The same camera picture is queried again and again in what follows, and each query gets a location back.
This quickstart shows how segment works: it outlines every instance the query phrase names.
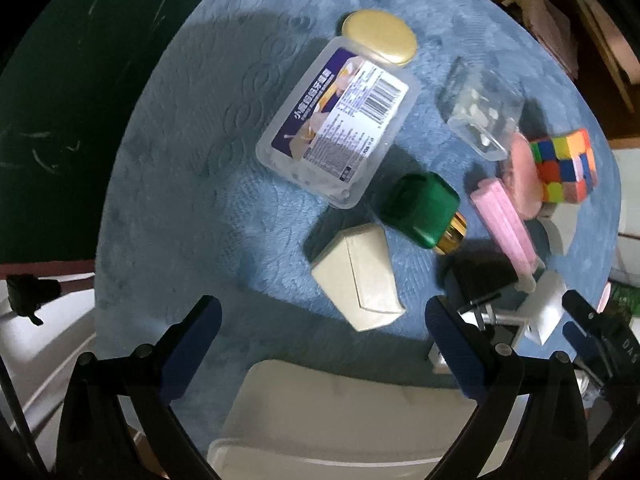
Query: rubik's cube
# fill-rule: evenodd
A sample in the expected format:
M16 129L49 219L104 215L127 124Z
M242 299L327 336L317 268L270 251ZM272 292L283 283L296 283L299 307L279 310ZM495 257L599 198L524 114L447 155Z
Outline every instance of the rubik's cube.
M542 181L542 202L582 202L597 184L596 161L584 128L531 144Z

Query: product label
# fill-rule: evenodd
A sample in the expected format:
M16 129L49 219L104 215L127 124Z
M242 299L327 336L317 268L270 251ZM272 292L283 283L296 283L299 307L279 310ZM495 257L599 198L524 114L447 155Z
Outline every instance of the product label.
M271 142L347 185L378 145L408 86L339 48L309 85Z

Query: gold bottle cap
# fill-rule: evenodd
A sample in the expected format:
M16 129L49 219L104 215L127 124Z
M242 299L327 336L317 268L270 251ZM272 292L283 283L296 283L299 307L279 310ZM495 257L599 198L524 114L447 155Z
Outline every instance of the gold bottle cap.
M362 9L350 14L342 24L342 35L399 66L409 63L418 50L409 26L384 10Z
M466 220L458 211L451 219L447 230L433 248L438 254L449 254L455 251L466 235Z

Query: green chalkboard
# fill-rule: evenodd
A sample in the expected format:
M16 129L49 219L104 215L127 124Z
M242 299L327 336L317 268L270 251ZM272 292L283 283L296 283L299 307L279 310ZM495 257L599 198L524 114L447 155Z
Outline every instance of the green chalkboard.
M0 75L0 264L95 256L135 103L200 0L52 0Z

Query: cream paper box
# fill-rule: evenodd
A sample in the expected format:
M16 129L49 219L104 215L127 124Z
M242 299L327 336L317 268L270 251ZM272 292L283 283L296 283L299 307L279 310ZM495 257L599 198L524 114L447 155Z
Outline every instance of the cream paper box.
M404 314L386 243L377 224L344 229L312 262L311 275L358 332Z

